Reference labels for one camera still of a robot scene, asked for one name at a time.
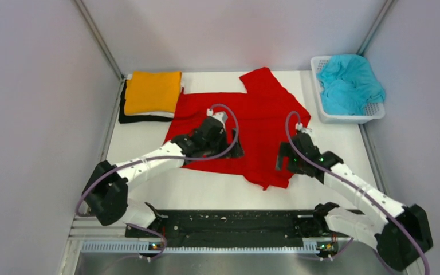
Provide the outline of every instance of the blue cloth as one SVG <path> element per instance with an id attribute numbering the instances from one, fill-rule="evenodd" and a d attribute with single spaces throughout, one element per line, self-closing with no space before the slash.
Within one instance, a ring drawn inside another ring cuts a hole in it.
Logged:
<path id="1" fill-rule="evenodd" d="M 323 109 L 330 115 L 363 116 L 368 103 L 386 98 L 368 61 L 356 54 L 333 56 L 317 76 L 324 87 Z"/>

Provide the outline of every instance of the white table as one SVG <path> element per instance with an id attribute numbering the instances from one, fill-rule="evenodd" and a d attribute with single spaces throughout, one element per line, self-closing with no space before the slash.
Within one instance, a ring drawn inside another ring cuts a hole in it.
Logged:
<path id="1" fill-rule="evenodd" d="M 246 92 L 239 76 L 246 72 L 184 73 L 186 93 Z M 309 128 L 320 151 L 333 151 L 351 169 L 375 187 L 367 152 L 357 124 L 323 124 L 316 113 L 310 71 L 279 71 L 274 76 L 312 115 Z M 116 122 L 107 159 L 123 162 L 163 144 L 170 124 Z M 313 209 L 319 203 L 335 202 L 355 209 L 346 199 L 317 180 L 303 175 L 291 178 L 287 189 L 262 187 L 238 175 L 175 169 L 150 179 L 131 192 L 139 202 L 147 201 L 157 209 Z"/>

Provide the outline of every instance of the plastic basket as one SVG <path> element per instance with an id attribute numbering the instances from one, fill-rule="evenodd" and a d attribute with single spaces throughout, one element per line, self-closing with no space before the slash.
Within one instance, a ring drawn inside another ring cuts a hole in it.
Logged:
<path id="1" fill-rule="evenodd" d="M 364 124 L 372 119 L 381 119 L 386 112 L 383 103 L 369 103 L 365 107 L 364 116 L 337 116 L 329 115 L 323 109 L 320 93 L 323 91 L 321 83 L 316 75 L 321 72 L 322 68 L 328 63 L 331 56 L 315 56 L 311 58 L 311 72 L 315 83 L 315 101 L 318 116 L 323 123 L 358 123 Z"/>

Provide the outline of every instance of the folded orange shirt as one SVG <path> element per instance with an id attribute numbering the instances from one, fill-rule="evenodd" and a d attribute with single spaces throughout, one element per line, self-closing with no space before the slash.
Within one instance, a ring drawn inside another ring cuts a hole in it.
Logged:
<path id="1" fill-rule="evenodd" d="M 181 76 L 181 72 L 133 72 L 125 90 L 125 115 L 151 112 L 174 114 L 181 88 Z"/>

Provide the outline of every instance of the white connector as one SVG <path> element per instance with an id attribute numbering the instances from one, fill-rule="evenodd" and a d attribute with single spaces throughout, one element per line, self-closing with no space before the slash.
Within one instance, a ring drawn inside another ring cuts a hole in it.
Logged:
<path id="1" fill-rule="evenodd" d="M 296 123 L 296 131 L 302 131 L 303 130 L 303 124 L 301 122 Z"/>
<path id="2" fill-rule="evenodd" d="M 223 129 L 225 129 L 225 122 L 229 118 L 226 112 L 216 112 L 214 113 L 212 109 L 206 109 L 206 115 L 217 119 L 223 124 Z"/>

